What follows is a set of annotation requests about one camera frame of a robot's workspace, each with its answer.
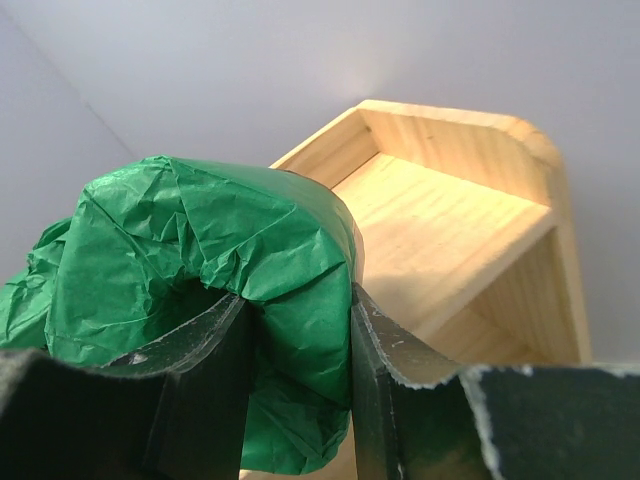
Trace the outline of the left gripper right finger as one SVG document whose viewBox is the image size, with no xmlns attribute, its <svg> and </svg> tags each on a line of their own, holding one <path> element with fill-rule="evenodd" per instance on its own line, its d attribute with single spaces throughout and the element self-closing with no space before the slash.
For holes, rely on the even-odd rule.
<svg viewBox="0 0 640 480">
<path fill-rule="evenodd" d="M 635 479 L 639 369 L 459 365 L 352 288 L 362 479 Z"/>
</svg>

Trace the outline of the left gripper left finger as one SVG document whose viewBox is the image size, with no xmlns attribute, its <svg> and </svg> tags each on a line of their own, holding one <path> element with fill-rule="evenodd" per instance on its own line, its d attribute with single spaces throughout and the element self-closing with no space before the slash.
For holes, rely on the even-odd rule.
<svg viewBox="0 0 640 480">
<path fill-rule="evenodd" d="M 101 367 L 1 354 L 5 479 L 234 479 L 252 379 L 252 309 L 227 294 Z"/>
</svg>

